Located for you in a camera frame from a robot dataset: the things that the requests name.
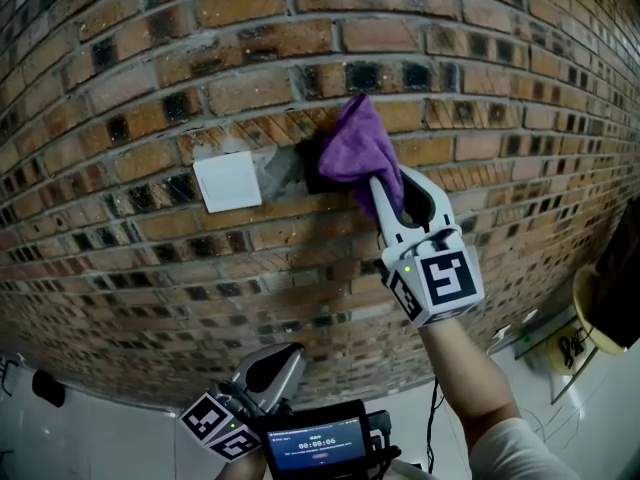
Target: human arm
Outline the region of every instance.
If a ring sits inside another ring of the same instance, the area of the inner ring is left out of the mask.
[[[464,430],[467,447],[501,421],[520,416],[496,364],[454,318],[419,329],[433,371]]]
[[[216,480],[262,480],[267,470],[264,453],[256,451],[247,457],[226,464]]]

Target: display screen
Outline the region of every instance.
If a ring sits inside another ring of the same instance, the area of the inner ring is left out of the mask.
[[[281,471],[326,466],[366,455],[358,418],[317,427],[267,432],[267,437],[276,466]]]

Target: black device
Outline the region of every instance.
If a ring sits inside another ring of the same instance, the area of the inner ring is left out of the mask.
[[[374,439],[379,438],[372,439],[371,432],[380,430],[388,436],[391,426],[372,428],[371,417],[380,419],[378,413],[367,416],[364,403],[356,400],[258,418],[258,433],[274,480],[299,479],[301,474],[309,479],[368,478],[362,476],[368,469],[388,467],[400,450],[374,447]]]

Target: purple microfiber towel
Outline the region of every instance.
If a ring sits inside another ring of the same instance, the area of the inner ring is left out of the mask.
[[[365,95],[351,98],[342,109],[334,134],[325,140],[318,172],[340,183],[355,183],[356,200],[374,219],[369,178],[376,175],[386,185],[395,210],[402,210],[404,187],[398,159],[380,116]]]

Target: white sleeve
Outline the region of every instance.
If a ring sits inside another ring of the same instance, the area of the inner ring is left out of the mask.
[[[579,480],[520,418],[489,429],[469,455],[474,480]]]

